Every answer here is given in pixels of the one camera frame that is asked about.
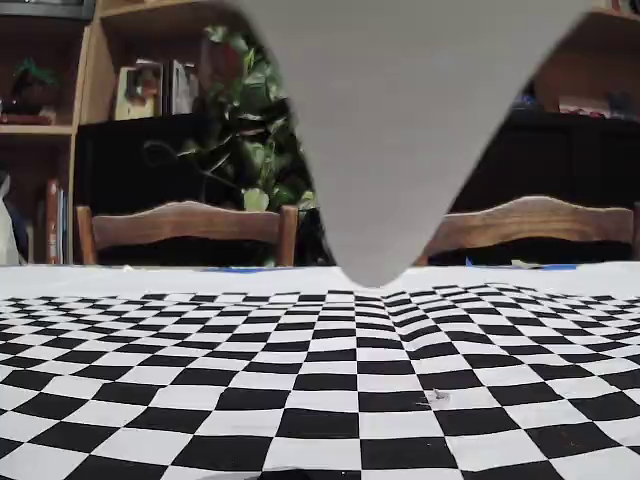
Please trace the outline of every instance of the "white square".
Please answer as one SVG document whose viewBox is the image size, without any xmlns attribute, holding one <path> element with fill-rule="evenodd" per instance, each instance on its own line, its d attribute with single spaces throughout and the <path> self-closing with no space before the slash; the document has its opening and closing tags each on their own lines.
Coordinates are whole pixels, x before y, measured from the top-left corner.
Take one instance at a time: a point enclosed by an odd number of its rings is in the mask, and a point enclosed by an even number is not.
<svg viewBox="0 0 640 480">
<path fill-rule="evenodd" d="M 522 428 L 576 424 L 589 421 L 589 419 L 571 405 L 571 402 L 568 400 L 511 405 L 505 407 L 505 410 Z"/>
<path fill-rule="evenodd" d="M 222 343 L 231 336 L 230 333 L 192 333 L 187 337 L 189 342 L 207 342 L 207 343 Z"/>
<path fill-rule="evenodd" d="M 313 337 L 313 330 L 282 330 L 269 335 L 267 343 L 308 342 Z"/>
<path fill-rule="evenodd" d="M 289 468 L 292 464 L 308 470 L 360 470 L 360 440 L 274 438 L 263 470 Z"/>
<path fill-rule="evenodd" d="M 448 398 L 443 402 L 434 402 L 434 410 L 468 410 L 476 408 L 500 407 L 500 403 L 491 395 L 487 387 L 462 388 L 444 391 Z"/>
<path fill-rule="evenodd" d="M 410 342 L 405 342 L 405 346 L 408 351 L 412 352 L 427 345 L 436 345 L 440 343 L 451 343 L 451 339 L 444 332 L 428 333 L 426 335 L 421 335 Z"/>
<path fill-rule="evenodd" d="M 94 451 L 94 455 L 132 462 L 170 465 L 189 443 L 191 435 L 162 430 L 121 428 Z"/>
<path fill-rule="evenodd" d="M 420 360 L 412 360 L 411 363 L 414 371 L 418 374 L 471 370 L 471 366 L 462 355 L 445 355 L 441 357 L 423 358 Z"/>
<path fill-rule="evenodd" d="M 51 360 L 41 363 L 40 365 L 36 365 L 31 368 L 31 370 L 35 370 L 36 372 L 55 373 L 56 375 L 73 375 L 84 368 L 87 368 L 87 366 L 82 363 L 58 362 L 56 360 Z"/>
<path fill-rule="evenodd" d="M 442 429 L 433 411 L 361 412 L 360 438 L 442 437 Z"/>
<path fill-rule="evenodd" d="M 556 458 L 551 464 L 565 480 L 635 480 L 640 471 L 640 455 L 618 447 Z"/>
<path fill-rule="evenodd" d="M 196 358 L 189 368 L 208 368 L 211 370 L 229 370 L 231 372 L 239 372 L 249 365 L 248 360 L 237 360 L 235 358 L 220 357 L 200 357 Z"/>
<path fill-rule="evenodd" d="M 263 390 L 293 390 L 295 374 L 238 372 L 229 387 Z"/>
<path fill-rule="evenodd" d="M 114 367 L 130 367 L 138 365 L 143 360 L 146 360 L 151 355 L 148 353 L 123 353 L 123 352 L 109 352 L 98 360 L 93 365 L 109 365 Z"/>
<path fill-rule="evenodd" d="M 90 400 L 65 418 L 65 422 L 102 425 L 104 427 L 123 427 L 140 415 L 144 409 L 145 407 L 142 405 Z"/>
<path fill-rule="evenodd" d="M 0 416 L 0 438 L 18 442 L 28 442 L 37 435 L 58 423 L 50 418 L 6 412 Z"/>
<path fill-rule="evenodd" d="M 233 333 L 270 333 L 276 328 L 277 323 L 243 323 L 238 325 Z"/>
<path fill-rule="evenodd" d="M 216 348 L 218 352 L 259 352 L 264 342 L 225 342 Z"/>
<path fill-rule="evenodd" d="M 600 430 L 606 433 L 608 437 L 613 438 L 619 444 L 625 447 L 640 447 L 639 417 L 596 422 L 596 425 L 598 425 Z"/>
<path fill-rule="evenodd" d="M 473 323 L 478 325 L 511 325 L 511 321 L 502 315 L 487 315 L 484 313 L 471 313 L 469 314 Z"/>
<path fill-rule="evenodd" d="M 0 408 L 13 410 L 24 402 L 31 400 L 37 394 L 38 392 L 34 392 L 33 390 L 0 384 Z"/>
<path fill-rule="evenodd" d="M 403 470 L 363 470 L 362 480 L 463 480 L 457 468 L 406 468 Z"/>
<path fill-rule="evenodd" d="M 211 477 L 217 474 L 223 474 L 224 480 L 247 480 L 250 477 L 257 477 L 260 472 L 216 472 L 172 465 L 164 472 L 161 480 L 211 480 Z"/>
<path fill-rule="evenodd" d="M 310 352 L 351 350 L 356 348 L 356 337 L 314 338 L 309 345 Z"/>
<path fill-rule="evenodd" d="M 358 375 L 359 392 L 422 391 L 417 375 Z"/>
<path fill-rule="evenodd" d="M 138 365 L 133 367 L 120 382 L 139 383 L 145 385 L 169 385 L 182 372 L 182 367 L 164 367 L 152 365 Z"/>
<path fill-rule="evenodd" d="M 459 340 L 454 341 L 453 344 L 458 352 L 464 355 L 507 355 L 507 352 L 498 345 Z"/>
<path fill-rule="evenodd" d="M 477 472 L 506 465 L 546 460 L 524 430 L 446 437 L 460 470 Z"/>
<path fill-rule="evenodd" d="M 106 382 L 95 378 L 64 375 L 53 378 L 42 391 L 62 397 L 90 399 L 98 393 L 104 383 Z"/>
<path fill-rule="evenodd" d="M 487 387 L 506 387 L 542 382 L 542 378 L 529 365 L 509 367 L 478 368 L 475 374 Z"/>
<path fill-rule="evenodd" d="M 560 378 L 547 384 L 566 399 L 595 398 L 619 391 L 600 377 Z"/>
<path fill-rule="evenodd" d="M 358 392 L 345 390 L 294 390 L 287 397 L 286 408 L 358 413 Z"/>
<path fill-rule="evenodd" d="M 117 342 L 103 342 L 101 340 L 88 340 L 78 345 L 74 350 L 89 352 L 113 352 L 122 346 Z"/>
<path fill-rule="evenodd" d="M 39 360 L 53 360 L 61 355 L 64 355 L 69 350 L 63 348 L 45 347 L 43 345 L 36 345 L 19 354 L 20 357 L 37 358 Z"/>
<path fill-rule="evenodd" d="M 258 354 L 253 357 L 253 361 L 292 365 L 295 363 L 303 363 L 306 358 L 307 352 L 258 352 Z"/>
<path fill-rule="evenodd" d="M 359 362 L 380 362 L 388 360 L 409 360 L 406 350 L 399 348 L 369 348 L 362 347 L 356 350 Z"/>
<path fill-rule="evenodd" d="M 213 411 L 196 435 L 275 437 L 284 410 Z"/>
<path fill-rule="evenodd" d="M 358 373 L 357 362 L 306 362 L 300 368 L 303 373 L 344 373 L 355 375 Z"/>
<path fill-rule="evenodd" d="M 169 385 L 156 393 L 152 407 L 213 410 L 225 387 L 208 385 Z"/>
<path fill-rule="evenodd" d="M 62 480 L 88 454 L 25 443 L 0 459 L 0 475 L 16 480 Z"/>
<path fill-rule="evenodd" d="M 537 345 L 528 337 L 521 335 L 487 335 L 495 345 L 517 346 L 517 345 Z"/>
</svg>

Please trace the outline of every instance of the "small plant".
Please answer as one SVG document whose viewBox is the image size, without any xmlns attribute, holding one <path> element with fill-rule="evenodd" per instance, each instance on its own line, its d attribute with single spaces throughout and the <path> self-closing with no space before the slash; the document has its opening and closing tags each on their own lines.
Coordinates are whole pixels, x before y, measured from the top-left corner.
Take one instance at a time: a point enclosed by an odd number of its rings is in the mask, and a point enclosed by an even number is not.
<svg viewBox="0 0 640 480">
<path fill-rule="evenodd" d="M 248 34 L 205 29 L 198 71 L 202 122 L 180 151 L 145 144 L 147 158 L 190 162 L 202 177 L 199 200 L 247 211 L 300 211 L 299 263 L 332 264 L 313 184 L 276 65 Z M 307 248 L 304 237 L 309 237 Z"/>
</svg>

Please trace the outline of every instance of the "book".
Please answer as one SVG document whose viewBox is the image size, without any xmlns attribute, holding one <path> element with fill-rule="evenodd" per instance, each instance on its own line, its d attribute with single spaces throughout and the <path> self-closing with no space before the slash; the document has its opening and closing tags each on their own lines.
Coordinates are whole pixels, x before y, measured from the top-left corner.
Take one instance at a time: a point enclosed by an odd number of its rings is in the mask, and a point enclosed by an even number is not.
<svg viewBox="0 0 640 480">
<path fill-rule="evenodd" d="M 46 210 L 46 242 L 47 255 L 46 261 L 51 265 L 61 263 L 58 250 L 58 204 L 59 204 L 60 184 L 57 179 L 51 179 L 47 182 L 47 191 L 45 197 Z"/>
</svg>

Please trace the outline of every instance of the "shelf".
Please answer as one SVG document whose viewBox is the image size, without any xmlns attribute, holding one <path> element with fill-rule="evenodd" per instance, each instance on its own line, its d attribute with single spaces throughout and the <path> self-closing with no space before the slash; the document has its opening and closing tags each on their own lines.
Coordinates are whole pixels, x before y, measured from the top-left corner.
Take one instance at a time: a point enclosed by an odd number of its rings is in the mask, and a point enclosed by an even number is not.
<svg viewBox="0 0 640 480">
<path fill-rule="evenodd" d="M 246 28 L 244 17 L 227 4 L 197 0 L 135 3 L 107 9 L 98 18 L 127 38 L 199 37 L 202 29 L 213 23 Z"/>
<path fill-rule="evenodd" d="M 73 127 L 70 125 L 0 125 L 0 135 L 70 137 L 73 135 Z"/>
<path fill-rule="evenodd" d="M 640 52 L 640 15 L 594 8 L 560 43 L 573 51 Z"/>
</svg>

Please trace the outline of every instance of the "wooden chair back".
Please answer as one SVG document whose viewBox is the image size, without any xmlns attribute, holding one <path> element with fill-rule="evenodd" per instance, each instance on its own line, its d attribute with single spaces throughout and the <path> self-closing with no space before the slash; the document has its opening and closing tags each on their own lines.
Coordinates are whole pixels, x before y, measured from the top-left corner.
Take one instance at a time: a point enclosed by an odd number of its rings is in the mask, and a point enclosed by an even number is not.
<svg viewBox="0 0 640 480">
<path fill-rule="evenodd" d="M 547 237 L 574 242 L 613 241 L 631 244 L 639 259 L 640 208 L 590 208 L 551 197 L 522 197 L 488 210 L 451 213 L 415 265 L 426 265 L 432 255 L 480 248 L 512 240 Z"/>
<path fill-rule="evenodd" d="M 133 215 L 93 217 L 89 207 L 76 208 L 82 258 L 98 262 L 98 251 L 122 245 L 145 245 L 176 237 L 211 240 L 256 240 L 276 245 L 276 264 L 293 266 L 298 209 L 280 213 L 242 212 L 197 202 L 168 203 Z"/>
</svg>

